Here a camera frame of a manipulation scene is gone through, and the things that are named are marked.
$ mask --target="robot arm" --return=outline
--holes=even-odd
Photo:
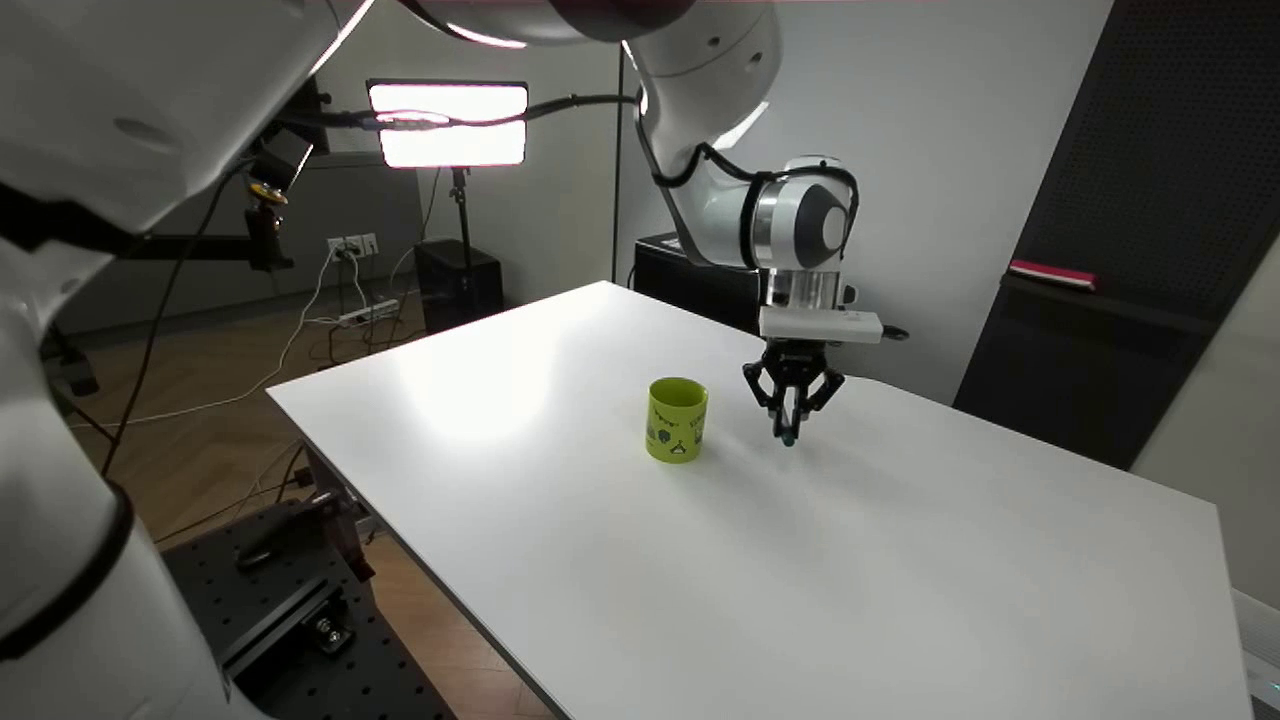
[[[503,12],[454,0],[403,5],[451,35],[503,46],[575,35],[622,45],[643,83],[641,147],[684,252],[762,276],[758,334],[768,353],[743,374],[768,406],[770,430],[796,445],[802,417],[844,382],[829,368],[829,343],[879,343],[883,323],[871,312],[850,312],[850,287],[840,285],[861,204],[850,171],[830,160],[743,171],[718,155],[768,107],[762,97],[779,67],[770,0],[543,0]]]

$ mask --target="tabletop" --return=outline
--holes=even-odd
[[[273,399],[569,717],[1248,720],[1211,505],[877,380],[785,448],[758,348],[588,285]]]

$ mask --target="black cabinet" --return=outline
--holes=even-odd
[[[1117,0],[956,406],[1129,469],[1280,232],[1280,0]]]

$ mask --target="black box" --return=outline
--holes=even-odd
[[[636,242],[636,292],[686,309],[696,314],[731,323],[740,333],[758,329],[758,287],[749,266],[714,266],[679,252],[674,239]]]
[[[444,333],[503,309],[499,261],[458,239],[415,242],[415,285],[425,296],[425,329]]]

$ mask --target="green cup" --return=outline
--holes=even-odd
[[[649,382],[649,454],[691,464],[702,450],[708,390],[686,374]]]

